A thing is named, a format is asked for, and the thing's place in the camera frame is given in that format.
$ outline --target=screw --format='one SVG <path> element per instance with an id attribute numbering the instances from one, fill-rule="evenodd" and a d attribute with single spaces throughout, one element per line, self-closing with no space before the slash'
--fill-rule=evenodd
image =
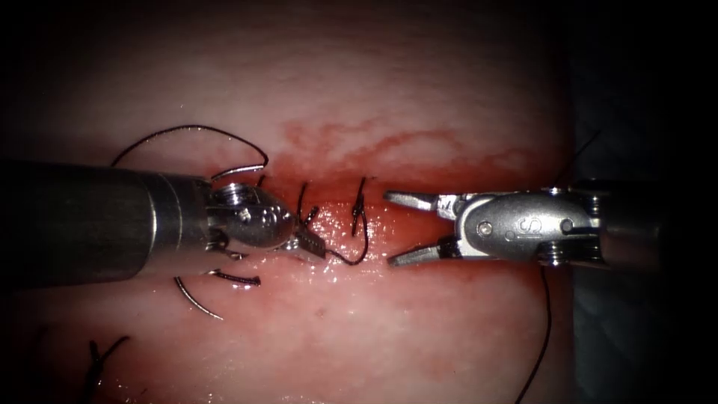
<path id="1" fill-rule="evenodd" d="M 563 219 L 561 220 L 561 231 L 564 233 L 568 233 L 571 230 L 574 229 L 574 222 L 571 221 L 571 219 Z"/>
<path id="2" fill-rule="evenodd" d="M 493 231 L 494 227 L 491 226 L 491 223 L 487 221 L 482 221 L 481 223 L 479 223 L 479 234 L 481 234 L 482 236 L 490 236 L 491 232 Z"/>

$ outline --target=black suture thread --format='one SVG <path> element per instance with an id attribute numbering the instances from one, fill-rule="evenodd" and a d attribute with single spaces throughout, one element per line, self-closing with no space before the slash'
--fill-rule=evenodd
<path id="1" fill-rule="evenodd" d="M 307 187 L 309 186 L 309 183 L 303 183 L 301 184 L 301 190 L 299 191 L 299 198 L 297 200 L 297 220 L 299 223 L 303 224 L 305 227 L 308 227 L 309 224 L 312 222 L 314 217 L 317 213 L 319 213 L 319 206 L 314 205 L 312 206 L 312 209 L 309 211 L 309 215 L 307 215 L 306 218 L 301 218 L 301 205 L 302 201 L 304 201 L 304 194 L 307 192 Z"/>
<path id="2" fill-rule="evenodd" d="M 568 160 L 568 163 L 566 163 L 566 165 L 561 169 L 561 171 L 559 171 L 559 175 L 556 176 L 556 180 L 553 181 L 552 186 L 554 188 L 556 188 L 556 186 L 558 185 L 561 178 L 563 178 L 563 176 L 565 176 L 566 173 L 568 173 L 568 171 L 571 170 L 571 167 L 574 165 L 574 163 L 576 162 L 578 157 L 581 155 L 581 153 L 583 153 L 583 151 L 586 150 L 588 148 L 588 146 L 590 146 L 591 143 L 593 143 L 593 141 L 595 141 L 596 138 L 598 138 L 598 136 L 600 134 L 601 134 L 601 130 L 599 129 L 591 136 L 591 138 L 588 141 L 586 141 L 586 143 L 583 144 L 583 146 L 581 146 L 581 148 L 573 155 L 573 157 L 571 157 L 571 159 Z"/>
<path id="3" fill-rule="evenodd" d="M 260 155 L 260 156 L 262 157 L 262 159 L 263 159 L 262 166 L 266 167 L 267 164 L 269 164 L 269 156 L 267 156 L 267 153 L 264 153 L 264 150 L 260 149 L 257 145 L 255 145 L 254 143 L 250 142 L 250 141 L 247 140 L 247 139 L 240 138 L 240 137 L 237 136 L 237 135 L 233 135 L 233 134 L 231 134 L 231 133 L 229 133 L 229 132 L 226 132 L 226 131 L 224 131 L 224 130 L 222 130 L 222 129 L 217 129 L 217 128 L 214 128 L 214 127 L 211 127 L 211 126 L 205 126 L 205 125 L 180 125 L 180 126 L 175 126 L 175 127 L 169 128 L 169 129 L 163 129 L 163 130 L 160 130 L 160 131 L 158 131 L 158 132 L 150 133 L 149 135 L 147 135 L 147 136 L 143 137 L 142 139 L 136 141 L 135 143 L 133 143 L 133 144 L 131 144 L 129 147 L 127 147 L 125 150 L 122 150 L 122 152 L 121 152 L 119 155 L 117 155 L 117 157 L 114 158 L 114 160 L 113 160 L 112 163 L 110 164 L 110 167 L 114 167 L 115 165 L 117 165 L 117 163 L 119 163 L 121 159 L 123 159 L 125 156 L 127 156 L 127 154 L 129 154 L 129 152 L 133 151 L 134 149 L 136 149 L 136 148 L 137 148 L 138 146 L 140 146 L 141 144 L 147 143 L 148 141 L 150 141 L 150 140 L 152 140 L 152 139 L 154 139 L 154 138 L 156 138 L 156 137 L 158 137 L 158 136 L 167 135 L 168 133 L 177 132 L 177 131 L 185 130 L 185 129 L 207 130 L 207 131 L 210 131 L 210 132 L 219 133 L 220 135 L 229 136 L 230 138 L 232 138 L 232 139 L 234 139 L 234 140 L 236 140 L 236 141 L 240 141 L 240 142 L 242 142 L 242 143 L 248 145 L 249 147 L 253 148 L 257 153 L 259 153 L 259 155 Z M 221 171 L 219 174 L 213 175 L 213 176 L 212 176 L 212 179 L 214 180 L 214 179 L 216 179 L 216 178 L 218 178 L 218 177 L 221 177 L 221 175 L 222 175 L 224 172 L 227 172 L 227 171 Z"/>
<path id="4" fill-rule="evenodd" d="M 361 183 L 359 184 L 359 190 L 357 191 L 357 199 L 354 202 L 354 206 L 352 207 L 352 237 L 356 237 L 357 235 L 357 221 L 359 217 L 361 217 L 362 222 L 362 229 L 364 233 L 364 248 L 356 260 L 350 260 L 347 257 L 344 257 L 342 254 L 335 250 L 331 250 L 327 248 L 327 252 L 331 255 L 334 255 L 335 257 L 339 258 L 343 263 L 346 265 L 354 266 L 362 263 L 364 261 L 364 258 L 366 258 L 366 253 L 369 252 L 369 229 L 366 225 L 366 211 L 364 210 L 364 183 L 366 182 L 366 177 L 361 178 Z"/>
<path id="5" fill-rule="evenodd" d="M 214 275 L 214 276 L 216 276 L 216 277 L 218 277 L 218 278 L 227 279 L 228 281 L 237 282 L 237 283 L 240 283 L 240 284 L 254 285 L 254 286 L 261 286 L 261 285 L 262 285 L 262 280 L 261 280 L 260 277 L 258 277 L 258 276 L 255 276 L 255 277 L 253 277 L 253 278 L 242 278 L 242 277 L 240 277 L 240 276 L 228 275 L 228 274 L 225 274 L 225 273 L 220 272 L 220 271 L 218 271 L 218 270 L 212 272 L 212 275 Z"/>
<path id="6" fill-rule="evenodd" d="M 332 250 L 330 248 L 327 248 L 327 252 L 329 254 L 334 255 L 335 257 L 339 258 L 343 263 L 345 263 L 346 265 L 349 265 L 349 266 L 359 265 L 360 263 L 362 263 L 362 261 L 364 261 L 364 258 L 366 258 L 366 253 L 369 252 L 369 231 L 368 231 L 367 225 L 366 225 L 366 213 L 364 213 L 364 211 L 362 210 L 360 216 L 361 216 L 362 228 L 363 228 L 363 233 L 364 233 L 364 248 L 363 248 L 359 258 L 352 261 L 349 258 L 344 257 L 339 252 Z"/>
<path id="7" fill-rule="evenodd" d="M 102 372 L 105 369 L 105 362 L 107 361 L 107 358 L 109 358 L 110 355 L 112 355 L 112 353 L 127 340 L 129 340 L 128 336 L 125 335 L 121 337 L 119 340 L 115 341 L 112 346 L 110 346 L 110 349 L 108 349 L 104 355 L 99 354 L 97 343 L 93 340 L 90 341 L 90 357 L 92 364 L 85 374 L 85 383 L 82 386 L 82 392 L 77 400 L 78 404 L 89 404 L 91 402 L 92 396 L 95 394 L 97 385 L 102 377 Z"/>
<path id="8" fill-rule="evenodd" d="M 533 369 L 531 369 L 531 374 L 529 374 L 529 378 L 526 380 L 524 388 L 521 389 L 521 392 L 518 394 L 518 397 L 516 397 L 516 404 L 521 404 L 521 400 L 524 399 L 524 395 L 526 395 L 526 392 L 529 390 L 529 386 L 531 385 L 531 382 L 533 382 L 533 378 L 536 377 L 536 373 L 539 371 L 541 362 L 544 360 L 544 355 L 546 355 L 548 341 L 551 338 L 551 323 L 553 321 L 553 316 L 551 314 L 551 297 L 548 288 L 548 281 L 546 280 L 545 266 L 541 266 L 540 273 L 541 282 L 544 284 L 544 292 L 546 293 L 546 335 L 544 336 L 544 343 L 543 345 L 541 345 L 541 351 L 538 353 L 536 363 L 533 365 Z"/>

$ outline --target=silver metal tip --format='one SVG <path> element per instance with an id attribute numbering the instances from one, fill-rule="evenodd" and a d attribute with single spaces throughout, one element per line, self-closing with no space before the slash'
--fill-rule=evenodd
<path id="1" fill-rule="evenodd" d="M 439 260 L 439 251 L 437 246 L 419 248 L 417 250 L 408 251 L 402 254 L 389 257 L 387 262 L 389 266 L 408 266 L 418 263 L 426 263 L 429 261 Z"/>
<path id="2" fill-rule="evenodd" d="M 437 195 L 421 192 L 385 191 L 384 200 L 418 210 L 436 210 Z"/>

